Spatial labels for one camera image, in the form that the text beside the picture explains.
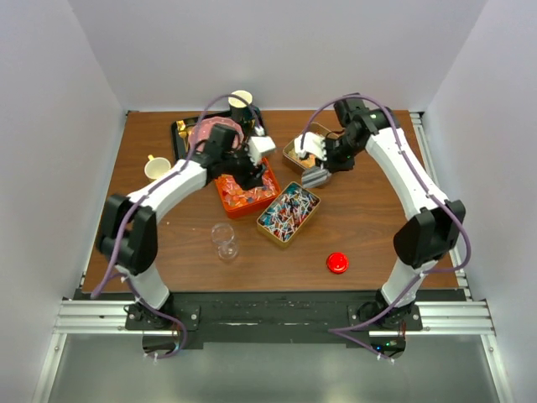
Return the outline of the orange box of lollipops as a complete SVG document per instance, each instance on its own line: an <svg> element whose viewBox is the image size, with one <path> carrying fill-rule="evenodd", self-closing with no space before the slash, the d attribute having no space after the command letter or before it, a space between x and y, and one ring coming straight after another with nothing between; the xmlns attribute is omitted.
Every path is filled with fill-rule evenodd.
<svg viewBox="0 0 537 403"><path fill-rule="evenodd" d="M264 210L281 192L280 185L270 166L264 158L265 172L263 184L251 190L243 190L231 175L221 175L215 180L215 186L222 202L223 209L230 219Z"/></svg>

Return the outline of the clear glass jar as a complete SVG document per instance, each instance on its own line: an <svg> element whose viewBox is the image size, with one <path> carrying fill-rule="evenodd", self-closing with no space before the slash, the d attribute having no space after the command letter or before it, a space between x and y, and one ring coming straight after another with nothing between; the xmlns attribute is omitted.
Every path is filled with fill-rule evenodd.
<svg viewBox="0 0 537 403"><path fill-rule="evenodd" d="M211 230L211 241L220 259L232 260L238 255L235 231L229 223L217 223Z"/></svg>

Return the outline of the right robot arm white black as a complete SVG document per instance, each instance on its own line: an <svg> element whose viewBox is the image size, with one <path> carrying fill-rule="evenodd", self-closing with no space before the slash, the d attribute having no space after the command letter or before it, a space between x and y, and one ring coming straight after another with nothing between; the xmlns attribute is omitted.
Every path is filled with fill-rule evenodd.
<svg viewBox="0 0 537 403"><path fill-rule="evenodd" d="M351 93L331 101L343 133L324 141L320 165L330 173L349 171L356 156L366 152L401 202L407 221L394 235L394 268L376 301L360 308L362 317L355 325L360 330L373 324L391 330L414 304L425 277L438 270L458 239L469 237L462 225L464 204L450 200L428 176L392 111L380 102L371 110L365 105L369 100Z"/></svg>

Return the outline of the silver metal scoop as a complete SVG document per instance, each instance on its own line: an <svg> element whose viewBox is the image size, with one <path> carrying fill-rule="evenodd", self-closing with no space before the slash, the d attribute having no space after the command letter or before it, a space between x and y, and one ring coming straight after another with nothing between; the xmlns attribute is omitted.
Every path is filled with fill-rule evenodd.
<svg viewBox="0 0 537 403"><path fill-rule="evenodd" d="M313 166L303 171L301 185L304 188L321 188L331 180L331 173L326 168Z"/></svg>

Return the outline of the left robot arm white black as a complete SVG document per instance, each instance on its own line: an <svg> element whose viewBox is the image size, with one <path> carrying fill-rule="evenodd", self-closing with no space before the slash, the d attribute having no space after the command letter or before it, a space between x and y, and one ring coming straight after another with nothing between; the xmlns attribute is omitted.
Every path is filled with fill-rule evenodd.
<svg viewBox="0 0 537 403"><path fill-rule="evenodd" d="M155 329L177 324L174 300L156 268L158 224L190 194L221 175L231 175L244 190L263 185L266 166L263 158L275 151L274 141L262 127L240 145L237 130L215 124L202 150L192 149L186 159L149 185L127 196L107 198L96 236L96 250L106 258L107 271L91 293L98 297L116 270L128 283L136 306Z"/></svg>

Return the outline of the gold tin of candies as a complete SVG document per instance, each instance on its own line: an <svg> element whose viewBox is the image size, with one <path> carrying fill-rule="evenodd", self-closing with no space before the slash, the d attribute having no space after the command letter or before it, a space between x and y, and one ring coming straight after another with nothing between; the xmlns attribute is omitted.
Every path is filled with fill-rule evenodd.
<svg viewBox="0 0 537 403"><path fill-rule="evenodd" d="M258 216L258 231L286 249L319 210L321 199L297 182L290 182Z"/></svg>

